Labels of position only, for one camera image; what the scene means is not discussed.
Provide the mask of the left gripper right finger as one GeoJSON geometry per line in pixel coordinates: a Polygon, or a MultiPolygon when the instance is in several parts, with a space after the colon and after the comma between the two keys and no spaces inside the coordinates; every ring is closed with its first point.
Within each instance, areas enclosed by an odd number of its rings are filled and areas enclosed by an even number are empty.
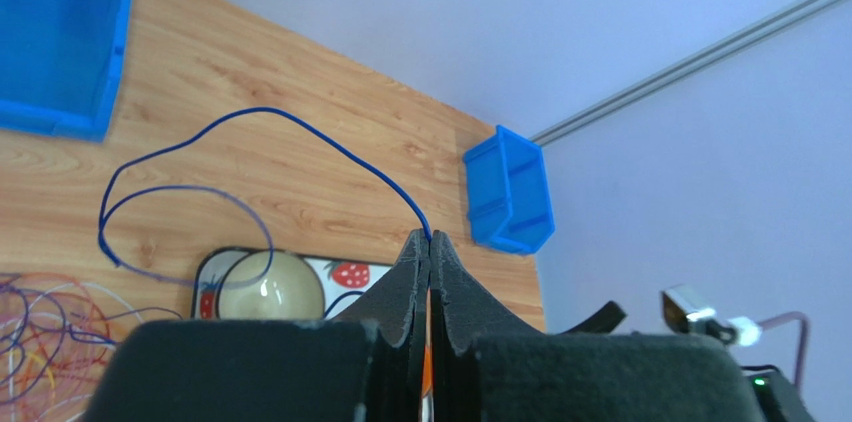
{"type": "Polygon", "coordinates": [[[545,334],[430,242],[439,421],[759,421],[739,366],[706,336],[545,334]]]}

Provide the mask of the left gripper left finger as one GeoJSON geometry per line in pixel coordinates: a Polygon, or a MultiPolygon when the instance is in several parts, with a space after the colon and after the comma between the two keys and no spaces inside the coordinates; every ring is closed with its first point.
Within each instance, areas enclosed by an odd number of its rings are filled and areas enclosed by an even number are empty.
{"type": "Polygon", "coordinates": [[[329,320],[178,321],[118,347],[87,421],[417,421],[430,239],[329,320]]]}

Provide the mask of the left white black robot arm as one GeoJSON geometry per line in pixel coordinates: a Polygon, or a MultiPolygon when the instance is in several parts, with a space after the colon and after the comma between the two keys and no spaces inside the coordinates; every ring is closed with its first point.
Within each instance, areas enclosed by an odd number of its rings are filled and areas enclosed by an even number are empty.
{"type": "Polygon", "coordinates": [[[328,321],[154,321],[108,365],[87,421],[807,421],[794,382],[729,354],[733,323],[664,292],[667,335],[605,304],[545,334],[463,267],[442,232],[328,321]]]}

